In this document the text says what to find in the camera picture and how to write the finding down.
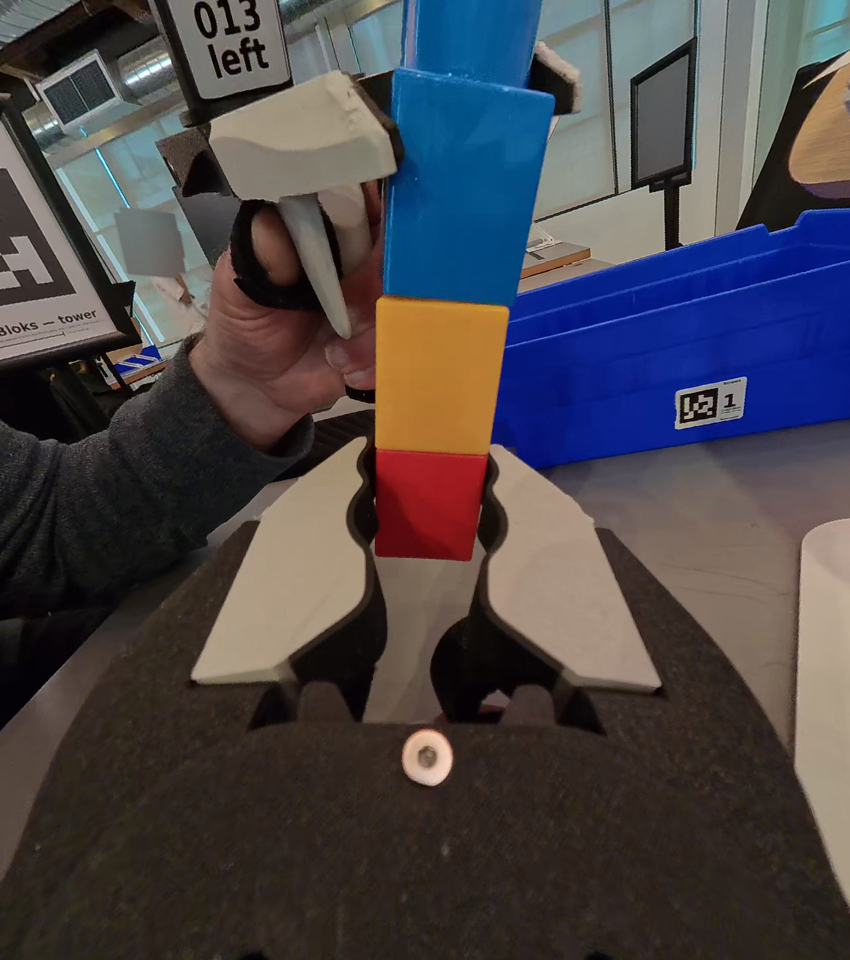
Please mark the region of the blue plastic bin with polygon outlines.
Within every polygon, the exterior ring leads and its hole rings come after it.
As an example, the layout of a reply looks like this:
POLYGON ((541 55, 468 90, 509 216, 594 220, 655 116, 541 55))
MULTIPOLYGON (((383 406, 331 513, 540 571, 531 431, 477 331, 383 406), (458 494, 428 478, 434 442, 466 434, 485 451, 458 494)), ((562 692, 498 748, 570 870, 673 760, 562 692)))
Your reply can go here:
POLYGON ((492 443, 535 468, 850 419, 850 208, 520 294, 492 443))

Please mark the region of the person's left hand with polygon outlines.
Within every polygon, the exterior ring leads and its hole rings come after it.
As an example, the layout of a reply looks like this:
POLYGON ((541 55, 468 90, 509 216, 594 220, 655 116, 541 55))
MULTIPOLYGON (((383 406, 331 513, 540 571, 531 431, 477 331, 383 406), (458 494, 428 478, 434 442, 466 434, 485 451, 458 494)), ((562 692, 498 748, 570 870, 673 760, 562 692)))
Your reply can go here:
POLYGON ((298 421, 336 402, 347 388, 376 386, 376 303, 383 293, 382 188, 362 186, 371 253, 341 282, 352 335, 342 339, 324 314, 255 303, 236 284, 229 249, 215 266, 204 333, 191 367, 228 425, 269 450, 298 421))

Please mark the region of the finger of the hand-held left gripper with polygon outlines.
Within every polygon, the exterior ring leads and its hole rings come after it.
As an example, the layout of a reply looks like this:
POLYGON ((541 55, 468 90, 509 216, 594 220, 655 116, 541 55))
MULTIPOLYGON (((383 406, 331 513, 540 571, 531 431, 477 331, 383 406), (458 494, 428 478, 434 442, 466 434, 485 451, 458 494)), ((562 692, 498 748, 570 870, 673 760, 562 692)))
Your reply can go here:
POLYGON ((362 186, 396 173, 397 125, 331 71, 215 118, 211 148, 239 199, 275 205, 322 311, 350 339, 340 282, 374 245, 362 186))
POLYGON ((530 90, 553 97, 554 115, 578 114, 583 107, 580 70, 544 42, 535 43, 532 55, 530 90))

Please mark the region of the wooden table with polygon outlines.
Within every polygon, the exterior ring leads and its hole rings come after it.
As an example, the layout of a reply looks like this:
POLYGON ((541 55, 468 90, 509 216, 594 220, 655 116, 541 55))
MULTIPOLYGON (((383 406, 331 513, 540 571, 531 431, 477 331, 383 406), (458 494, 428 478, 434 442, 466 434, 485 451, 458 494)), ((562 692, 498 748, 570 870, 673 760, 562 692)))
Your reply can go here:
POLYGON ((527 247, 521 272, 521 280, 526 281, 555 270, 575 266, 591 257, 588 246, 551 240, 536 242, 527 247))

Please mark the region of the person's left forearm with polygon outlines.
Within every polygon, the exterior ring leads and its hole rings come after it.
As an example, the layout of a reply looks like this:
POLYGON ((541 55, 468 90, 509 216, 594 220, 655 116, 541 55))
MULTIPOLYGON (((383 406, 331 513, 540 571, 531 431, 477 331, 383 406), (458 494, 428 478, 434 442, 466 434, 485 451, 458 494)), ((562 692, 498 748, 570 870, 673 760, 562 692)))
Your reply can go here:
POLYGON ((0 421, 0 617, 122 593, 202 546, 311 448, 320 377, 199 369, 185 347, 144 396, 74 443, 0 421))

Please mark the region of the silver air duct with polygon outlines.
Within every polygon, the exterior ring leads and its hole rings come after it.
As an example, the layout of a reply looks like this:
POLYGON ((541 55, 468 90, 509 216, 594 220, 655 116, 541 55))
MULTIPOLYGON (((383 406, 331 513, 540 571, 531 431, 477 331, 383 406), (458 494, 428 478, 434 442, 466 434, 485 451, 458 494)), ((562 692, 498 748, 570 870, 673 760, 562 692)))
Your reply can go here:
MULTIPOLYGON (((302 83, 328 71, 354 76, 362 65, 355 27, 395 2, 279 2, 290 75, 302 83)), ((0 2, 0 78, 24 88, 33 104, 26 125, 46 156, 73 160, 187 111, 148 2, 0 2), (94 53, 116 90, 114 102, 62 126, 40 83, 94 53)))

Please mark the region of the black and white tag sign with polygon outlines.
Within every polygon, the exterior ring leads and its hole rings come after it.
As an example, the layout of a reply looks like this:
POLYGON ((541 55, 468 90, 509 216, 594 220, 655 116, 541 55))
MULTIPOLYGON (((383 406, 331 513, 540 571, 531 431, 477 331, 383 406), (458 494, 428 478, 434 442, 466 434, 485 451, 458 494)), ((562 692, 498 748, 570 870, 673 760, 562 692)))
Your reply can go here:
POLYGON ((0 374, 138 346, 111 279, 11 98, 0 93, 0 374))

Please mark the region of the grey desk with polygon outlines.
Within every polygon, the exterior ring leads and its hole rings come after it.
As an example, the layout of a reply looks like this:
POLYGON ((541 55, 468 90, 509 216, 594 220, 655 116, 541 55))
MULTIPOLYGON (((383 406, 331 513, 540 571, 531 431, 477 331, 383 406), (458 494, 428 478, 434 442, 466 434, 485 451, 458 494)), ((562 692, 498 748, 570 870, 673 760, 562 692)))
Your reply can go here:
MULTIPOLYGON (((799 556, 850 519, 850 419, 555 467, 719 644, 793 753, 799 556)), ((0 731, 0 882, 47 769, 110 662, 207 554, 134 591, 0 731)))

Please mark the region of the yellow toy building block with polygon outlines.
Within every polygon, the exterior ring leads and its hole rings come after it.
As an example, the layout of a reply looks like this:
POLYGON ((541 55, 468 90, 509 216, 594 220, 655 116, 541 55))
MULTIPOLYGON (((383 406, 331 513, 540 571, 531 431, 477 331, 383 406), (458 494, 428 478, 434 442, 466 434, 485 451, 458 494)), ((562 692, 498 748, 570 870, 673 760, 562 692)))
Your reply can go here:
POLYGON ((376 447, 487 454, 508 320, 502 305, 381 296, 376 447))

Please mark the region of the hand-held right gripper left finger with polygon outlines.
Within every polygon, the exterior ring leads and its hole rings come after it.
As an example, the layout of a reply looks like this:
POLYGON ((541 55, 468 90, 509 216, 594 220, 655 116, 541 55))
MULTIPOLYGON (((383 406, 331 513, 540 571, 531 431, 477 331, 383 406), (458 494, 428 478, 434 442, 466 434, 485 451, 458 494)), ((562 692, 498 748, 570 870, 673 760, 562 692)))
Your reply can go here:
POLYGON ((325 681, 349 708, 366 707, 386 644, 374 465, 373 442, 354 439, 264 510, 194 683, 297 690, 325 681))

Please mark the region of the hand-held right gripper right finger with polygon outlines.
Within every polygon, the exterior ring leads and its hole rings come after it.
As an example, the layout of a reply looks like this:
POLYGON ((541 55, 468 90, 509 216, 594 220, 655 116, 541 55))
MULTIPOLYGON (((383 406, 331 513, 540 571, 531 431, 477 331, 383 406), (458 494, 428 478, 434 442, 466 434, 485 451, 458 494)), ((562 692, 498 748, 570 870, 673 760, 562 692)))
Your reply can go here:
POLYGON ((504 446, 489 450, 466 663, 491 691, 654 694, 659 677, 599 539, 574 498, 504 446))

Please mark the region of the blue toy building block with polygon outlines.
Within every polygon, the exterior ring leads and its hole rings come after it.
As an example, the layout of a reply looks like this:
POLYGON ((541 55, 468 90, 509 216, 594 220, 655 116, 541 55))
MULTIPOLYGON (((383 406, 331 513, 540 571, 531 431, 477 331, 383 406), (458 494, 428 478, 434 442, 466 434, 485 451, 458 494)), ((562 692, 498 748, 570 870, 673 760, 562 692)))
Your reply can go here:
POLYGON ((404 3, 386 186, 383 294, 510 307, 554 96, 528 76, 541 1, 404 3))

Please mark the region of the black panel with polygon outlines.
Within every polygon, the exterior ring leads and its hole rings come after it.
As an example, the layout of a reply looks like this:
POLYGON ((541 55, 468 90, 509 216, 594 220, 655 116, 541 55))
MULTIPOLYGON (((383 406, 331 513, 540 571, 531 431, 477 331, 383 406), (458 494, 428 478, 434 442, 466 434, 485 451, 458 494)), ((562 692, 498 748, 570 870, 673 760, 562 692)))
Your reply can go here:
POLYGON ((791 176, 789 167, 795 139, 826 86, 826 79, 813 77, 836 59, 833 56, 797 71, 766 160, 737 223, 738 232, 754 226, 777 232, 795 226, 805 211, 850 207, 850 199, 821 198, 811 193, 791 176))

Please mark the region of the small monitor on stand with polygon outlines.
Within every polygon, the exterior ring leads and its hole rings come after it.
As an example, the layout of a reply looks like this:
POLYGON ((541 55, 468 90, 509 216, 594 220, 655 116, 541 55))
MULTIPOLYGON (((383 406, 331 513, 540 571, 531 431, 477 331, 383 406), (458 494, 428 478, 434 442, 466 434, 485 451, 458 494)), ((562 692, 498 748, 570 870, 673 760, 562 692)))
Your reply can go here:
POLYGON ((681 247, 680 189, 694 169, 697 38, 630 81, 631 188, 664 194, 664 247, 681 247))

